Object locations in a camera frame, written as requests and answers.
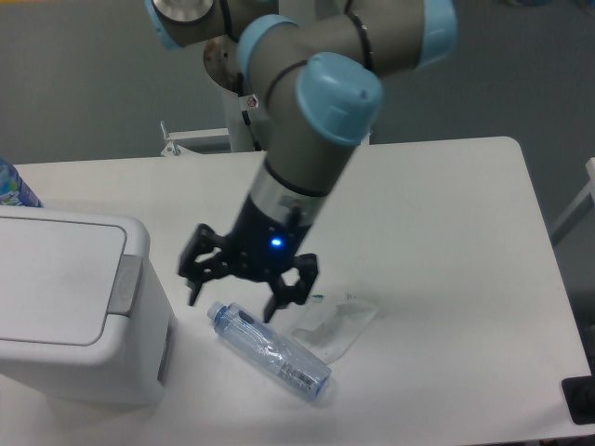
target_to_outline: blue bottle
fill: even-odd
[[[320,395],[331,369],[308,350],[277,334],[238,304],[227,307],[216,302],[207,315],[215,323],[215,333],[242,356],[306,400]]]
[[[43,207],[14,165],[0,158],[0,205]]]

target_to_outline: gray wall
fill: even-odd
[[[202,46],[162,48],[142,0],[0,3],[0,154],[14,163],[155,156],[224,126]]]
[[[572,0],[456,6],[455,54],[387,80],[374,141],[516,138],[551,223],[595,156],[595,18]],[[141,0],[0,4],[0,60],[0,154],[15,163],[155,156],[162,119],[171,131],[224,125],[202,47],[163,50]],[[590,216],[558,250],[585,308],[593,234]]]

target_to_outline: black object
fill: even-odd
[[[353,14],[351,11],[347,9],[348,12],[345,15],[351,20],[353,25],[355,25],[355,29],[360,37],[360,42],[362,43],[362,51],[364,52],[364,67],[372,72],[374,70],[374,62],[372,60],[372,55],[374,52],[372,51],[372,45],[370,44],[370,39],[368,38],[368,29],[362,23],[359,17]]]
[[[575,424],[595,423],[595,376],[566,378],[562,380],[562,390]]]
[[[297,226],[298,213],[298,209],[292,209],[288,224],[281,225],[262,214],[248,197],[227,236],[199,225],[182,252],[178,268],[178,274],[188,280],[191,288],[189,305],[194,305],[204,283],[228,275],[269,284],[272,297],[264,310],[265,322],[291,302],[303,305],[318,276],[318,259],[315,254],[295,256],[310,228]],[[213,255],[197,260],[209,254]],[[299,279],[287,285],[282,274],[292,268],[297,269]]]

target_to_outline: white table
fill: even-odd
[[[560,382],[588,365],[516,142],[357,151],[302,252],[319,255],[315,291],[347,288],[381,310],[315,406],[216,341],[205,315],[216,299],[260,314],[265,285],[213,282],[188,308],[175,272],[199,222],[230,228],[261,157],[19,167],[49,207],[140,218],[180,324],[160,405],[54,400],[0,377],[0,444],[436,446],[595,432],[565,406]]]

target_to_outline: white stand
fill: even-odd
[[[208,130],[194,130],[191,132],[169,133],[165,128],[165,122],[161,122],[161,131],[164,134],[165,147],[161,156],[197,155],[209,153],[208,147],[217,145],[229,145],[230,134],[227,128],[213,128]],[[185,146],[193,147],[196,151],[190,151]]]
[[[568,204],[552,226],[549,239],[554,247],[568,235],[595,203],[595,158],[588,161],[587,171],[589,182]]]

